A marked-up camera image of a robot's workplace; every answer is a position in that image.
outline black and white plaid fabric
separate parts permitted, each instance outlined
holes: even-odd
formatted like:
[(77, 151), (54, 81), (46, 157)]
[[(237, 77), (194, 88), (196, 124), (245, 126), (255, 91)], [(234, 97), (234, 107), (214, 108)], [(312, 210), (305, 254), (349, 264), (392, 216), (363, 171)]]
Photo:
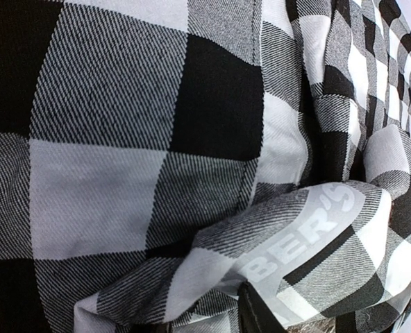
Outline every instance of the black and white plaid fabric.
[(395, 0), (0, 0), (0, 332), (236, 333), (232, 276), (285, 327), (411, 305)]

